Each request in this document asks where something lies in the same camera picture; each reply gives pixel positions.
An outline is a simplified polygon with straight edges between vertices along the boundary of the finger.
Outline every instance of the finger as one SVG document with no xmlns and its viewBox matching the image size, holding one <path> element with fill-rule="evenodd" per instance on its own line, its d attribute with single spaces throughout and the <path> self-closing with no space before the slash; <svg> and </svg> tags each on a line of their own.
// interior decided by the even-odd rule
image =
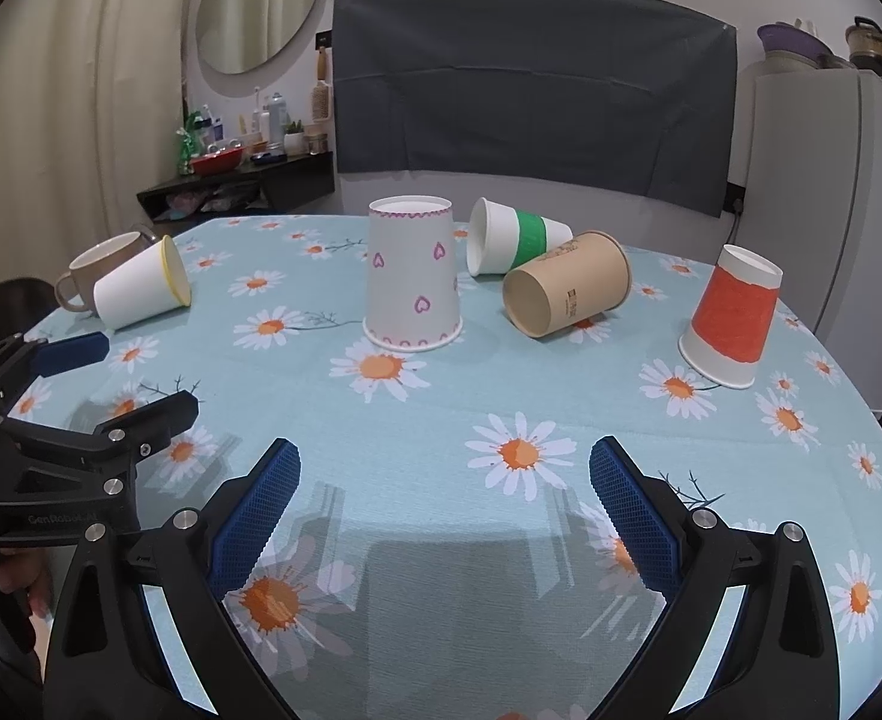
<svg viewBox="0 0 882 720">
<path fill-rule="evenodd" d="M 43 550 L 29 550 L 6 557 L 0 562 L 0 591 L 10 593 L 25 589 L 38 579 L 43 568 Z"/>
<path fill-rule="evenodd" d="M 41 566 L 38 578 L 27 589 L 27 603 L 36 617 L 44 619 L 51 609 L 51 571 L 47 562 Z"/>
</svg>

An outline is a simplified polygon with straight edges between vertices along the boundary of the round table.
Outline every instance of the round table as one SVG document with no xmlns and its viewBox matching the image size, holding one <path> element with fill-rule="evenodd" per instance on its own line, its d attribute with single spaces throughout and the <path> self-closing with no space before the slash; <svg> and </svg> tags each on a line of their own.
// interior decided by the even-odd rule
<svg viewBox="0 0 882 720">
<path fill-rule="evenodd" d="M 404 357 L 361 332 L 366 235 L 365 218 L 318 215 L 191 230 L 177 244 L 193 307 L 114 334 L 105 362 L 37 381 L 15 413 L 89 431 L 193 391 L 193 429 L 139 466 L 145 527 L 201 507 L 275 437 L 299 447 L 300 487 L 225 607 L 305 720 L 586 718 L 663 607 L 589 483 L 609 434 L 689 507 L 803 525 L 842 717 L 860 705 L 882 676 L 882 432 L 784 305 L 756 384 L 721 389 L 677 350 L 711 266 L 632 248 L 620 309 L 534 341 L 500 279 L 468 276 L 458 225 L 464 332 Z M 101 327 L 58 311 L 33 333 Z M 163 594 L 148 600 L 185 697 L 209 707 Z M 728 591 L 678 706 L 703 695 L 739 600 Z"/>
</svg>

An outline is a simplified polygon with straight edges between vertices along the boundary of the round mirror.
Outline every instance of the round mirror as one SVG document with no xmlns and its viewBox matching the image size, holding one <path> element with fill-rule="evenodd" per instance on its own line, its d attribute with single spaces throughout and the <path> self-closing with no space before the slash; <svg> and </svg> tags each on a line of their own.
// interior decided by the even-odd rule
<svg viewBox="0 0 882 720">
<path fill-rule="evenodd" d="M 201 0 L 198 53 L 221 73 L 247 73 L 294 37 L 314 0 Z"/>
</svg>

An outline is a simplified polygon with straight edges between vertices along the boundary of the white cup with yellow rim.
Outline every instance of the white cup with yellow rim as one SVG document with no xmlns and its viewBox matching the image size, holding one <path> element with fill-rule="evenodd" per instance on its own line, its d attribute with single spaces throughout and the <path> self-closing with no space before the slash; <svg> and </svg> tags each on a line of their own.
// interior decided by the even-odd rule
<svg viewBox="0 0 882 720">
<path fill-rule="evenodd" d="M 166 235 L 94 285 L 94 305 L 109 330 L 190 304 L 185 265 L 174 241 Z"/>
</svg>

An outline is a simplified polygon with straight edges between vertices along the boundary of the gray fabric cover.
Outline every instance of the gray fabric cover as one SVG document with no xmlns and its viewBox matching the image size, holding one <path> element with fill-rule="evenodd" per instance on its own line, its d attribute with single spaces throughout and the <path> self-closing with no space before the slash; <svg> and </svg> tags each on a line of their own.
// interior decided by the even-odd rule
<svg viewBox="0 0 882 720">
<path fill-rule="evenodd" d="M 720 215 L 735 29 L 659 0 L 334 0 L 342 172 L 445 170 Z"/>
</svg>

